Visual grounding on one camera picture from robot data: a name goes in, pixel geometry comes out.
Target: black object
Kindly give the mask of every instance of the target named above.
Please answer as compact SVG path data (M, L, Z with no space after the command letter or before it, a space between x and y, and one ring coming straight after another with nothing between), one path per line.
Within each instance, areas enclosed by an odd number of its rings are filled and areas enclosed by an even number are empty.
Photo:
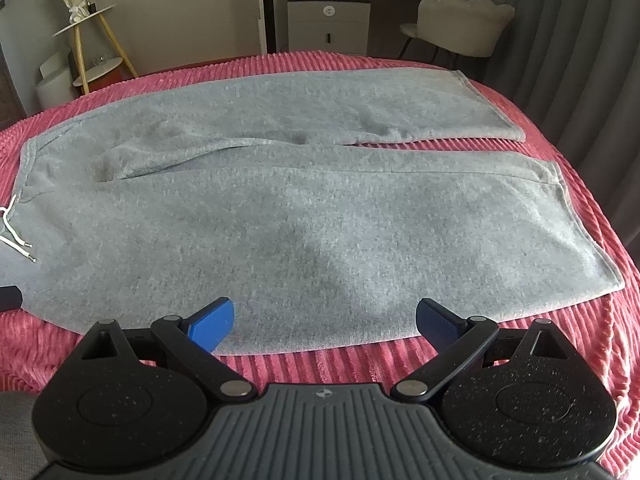
M16 286L0 286L0 312L18 310L22 306L22 293Z
M594 460L615 405L549 320L505 330L422 300L416 325L438 356L390 396L378 384L270 384L258 396L188 336L229 305L148 329L96 323L35 403L51 462L36 478L611 478Z
M69 65L69 70L71 70L71 78L73 81L80 77L80 72L78 72L78 64L76 63L76 56L74 55L73 50L69 50L69 55L66 57L66 62Z
M402 56L404 56L404 53L406 52L407 48L409 47L409 44L411 43L411 40L413 38L411 36L409 36L406 41L404 42L404 45L402 46L402 50L400 51L400 54L398 55L398 59L402 59Z
M276 45L276 18L275 18L275 1L262 0L264 8L264 29L267 40L267 54L274 54L278 51Z
M433 56L431 56L431 60L430 60L429 64L434 64L435 63L436 58L438 57L439 51L440 51L440 47L434 45Z

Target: dresser drawer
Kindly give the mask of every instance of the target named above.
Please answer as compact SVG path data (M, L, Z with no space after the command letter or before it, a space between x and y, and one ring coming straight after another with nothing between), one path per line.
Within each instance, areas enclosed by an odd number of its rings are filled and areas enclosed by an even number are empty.
M323 50L364 56L368 38L368 23L289 22L290 52Z
M363 2L288 2L290 22L369 23L371 4Z

